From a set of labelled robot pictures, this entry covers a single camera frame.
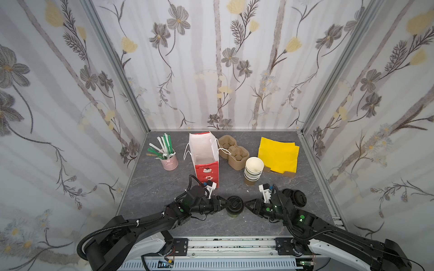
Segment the black cup lid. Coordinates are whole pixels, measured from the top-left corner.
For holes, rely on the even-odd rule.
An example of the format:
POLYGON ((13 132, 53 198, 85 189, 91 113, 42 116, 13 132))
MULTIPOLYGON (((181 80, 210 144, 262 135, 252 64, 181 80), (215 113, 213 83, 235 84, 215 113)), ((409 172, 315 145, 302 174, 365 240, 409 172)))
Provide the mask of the black cup lid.
POLYGON ((244 210, 244 201, 239 196, 234 195, 228 198, 226 211, 243 212, 243 210, 244 210))

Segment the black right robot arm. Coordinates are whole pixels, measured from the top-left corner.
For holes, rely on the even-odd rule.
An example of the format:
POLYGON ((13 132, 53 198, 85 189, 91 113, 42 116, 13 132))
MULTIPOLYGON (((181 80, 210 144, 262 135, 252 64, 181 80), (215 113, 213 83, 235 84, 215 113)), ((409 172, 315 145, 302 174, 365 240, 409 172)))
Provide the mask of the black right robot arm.
POLYGON ((269 222, 281 222, 291 235, 283 250, 293 256, 323 255, 358 271, 410 271, 412 263, 392 240, 367 239, 327 223, 305 211, 307 197, 300 190, 261 186, 262 198, 244 203, 245 208, 269 222))

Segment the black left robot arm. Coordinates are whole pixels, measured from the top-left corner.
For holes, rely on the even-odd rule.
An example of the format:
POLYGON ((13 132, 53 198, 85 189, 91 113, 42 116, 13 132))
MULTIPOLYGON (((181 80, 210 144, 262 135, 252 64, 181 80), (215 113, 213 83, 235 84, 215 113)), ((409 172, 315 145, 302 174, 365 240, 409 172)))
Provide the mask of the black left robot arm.
POLYGON ((78 256, 87 261, 93 271, 116 271, 126 260, 133 246, 141 240, 163 231, 175 229, 192 218, 194 213, 213 215, 229 204, 228 199, 212 195, 196 176, 189 175, 189 185, 183 193, 155 214, 124 219, 119 215, 102 229, 96 230, 78 243, 78 256))

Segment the single black lid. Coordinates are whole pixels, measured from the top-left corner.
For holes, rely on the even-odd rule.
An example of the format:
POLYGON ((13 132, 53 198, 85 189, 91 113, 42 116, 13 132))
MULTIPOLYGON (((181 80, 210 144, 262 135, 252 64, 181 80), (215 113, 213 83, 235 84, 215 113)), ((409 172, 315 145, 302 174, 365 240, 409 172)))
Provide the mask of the single black lid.
POLYGON ((293 190, 292 189, 284 189, 282 191, 282 193, 287 198, 291 198, 293 196, 293 190))

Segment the stack of black lids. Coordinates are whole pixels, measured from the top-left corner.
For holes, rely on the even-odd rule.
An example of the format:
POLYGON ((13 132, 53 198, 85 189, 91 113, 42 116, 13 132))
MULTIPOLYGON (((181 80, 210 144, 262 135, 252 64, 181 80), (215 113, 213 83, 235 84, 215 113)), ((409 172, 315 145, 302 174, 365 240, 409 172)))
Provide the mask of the stack of black lids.
POLYGON ((293 190, 291 195, 293 205, 296 207, 305 207, 307 204, 306 195, 300 190, 293 190))

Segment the stack of paper cups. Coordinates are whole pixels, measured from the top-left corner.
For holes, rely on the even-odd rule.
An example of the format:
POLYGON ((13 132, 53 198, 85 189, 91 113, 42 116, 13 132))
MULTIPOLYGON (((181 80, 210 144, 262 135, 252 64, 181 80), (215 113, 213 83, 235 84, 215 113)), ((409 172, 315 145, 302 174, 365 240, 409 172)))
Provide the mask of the stack of paper cups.
POLYGON ((258 157, 251 157, 245 163, 244 183, 253 186, 261 177, 264 169, 264 162, 258 157))

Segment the brown cardboard napkin holder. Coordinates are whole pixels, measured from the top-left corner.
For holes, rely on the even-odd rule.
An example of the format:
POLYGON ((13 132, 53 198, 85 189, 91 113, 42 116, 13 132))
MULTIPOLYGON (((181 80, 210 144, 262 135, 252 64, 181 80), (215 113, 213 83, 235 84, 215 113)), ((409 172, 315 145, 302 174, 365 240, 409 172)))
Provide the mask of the brown cardboard napkin holder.
POLYGON ((264 167, 263 171, 267 172, 267 173, 273 173, 273 174, 285 176, 285 177, 288 177, 288 178, 294 178, 296 176, 296 173, 294 173, 294 172, 285 171, 284 173, 279 173, 277 171, 273 171, 271 168, 269 168, 267 166, 264 167))

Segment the brown pulp cup carrier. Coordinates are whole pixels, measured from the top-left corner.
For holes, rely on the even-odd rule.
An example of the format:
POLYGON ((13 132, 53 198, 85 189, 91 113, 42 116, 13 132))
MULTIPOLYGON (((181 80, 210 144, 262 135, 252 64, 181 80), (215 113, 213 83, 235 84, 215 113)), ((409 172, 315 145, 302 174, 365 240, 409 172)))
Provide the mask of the brown pulp cup carrier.
POLYGON ((230 135, 224 135, 218 139, 219 155, 226 159, 228 164, 236 171, 245 168, 246 161, 250 158, 249 151, 237 144, 237 141, 230 135))

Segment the pink straw holder cup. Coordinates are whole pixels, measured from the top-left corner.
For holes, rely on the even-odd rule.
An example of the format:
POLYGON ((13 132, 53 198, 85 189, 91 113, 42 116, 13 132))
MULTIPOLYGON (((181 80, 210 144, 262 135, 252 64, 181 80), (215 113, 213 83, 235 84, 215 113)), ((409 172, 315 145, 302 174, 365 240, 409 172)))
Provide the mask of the pink straw holder cup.
POLYGON ((160 162, 163 168, 167 171, 172 171, 176 169, 179 165, 176 154, 170 154, 167 159, 161 159, 160 162))

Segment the yellow napkin stack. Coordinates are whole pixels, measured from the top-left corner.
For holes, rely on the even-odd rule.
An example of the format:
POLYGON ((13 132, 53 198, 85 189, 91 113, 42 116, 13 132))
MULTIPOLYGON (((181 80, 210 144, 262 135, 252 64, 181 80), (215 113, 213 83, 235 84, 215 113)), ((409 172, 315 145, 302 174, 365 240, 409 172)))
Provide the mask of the yellow napkin stack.
POLYGON ((261 138, 258 157, 264 166, 276 173, 296 173, 300 147, 294 142, 278 142, 261 138))

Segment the red white paper bag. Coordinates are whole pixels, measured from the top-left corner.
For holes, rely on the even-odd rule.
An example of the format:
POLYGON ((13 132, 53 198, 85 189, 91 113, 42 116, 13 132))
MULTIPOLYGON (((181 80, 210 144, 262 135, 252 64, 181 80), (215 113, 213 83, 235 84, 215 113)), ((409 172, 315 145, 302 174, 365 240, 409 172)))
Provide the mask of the red white paper bag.
POLYGON ((189 141, 185 147, 184 156, 189 154, 192 159, 196 177, 201 183, 213 182, 220 185, 219 151, 231 153, 220 146, 218 139, 211 133, 189 134, 189 141))

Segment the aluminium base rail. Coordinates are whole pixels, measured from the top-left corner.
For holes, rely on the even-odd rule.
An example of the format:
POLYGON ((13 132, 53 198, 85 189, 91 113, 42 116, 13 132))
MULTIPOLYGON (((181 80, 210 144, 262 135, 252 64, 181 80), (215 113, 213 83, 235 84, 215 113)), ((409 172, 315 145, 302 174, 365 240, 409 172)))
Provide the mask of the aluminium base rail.
POLYGON ((161 233, 133 245, 108 271, 322 271, 334 260, 357 271, 370 266, 322 241, 295 254, 290 237, 181 237, 161 233))

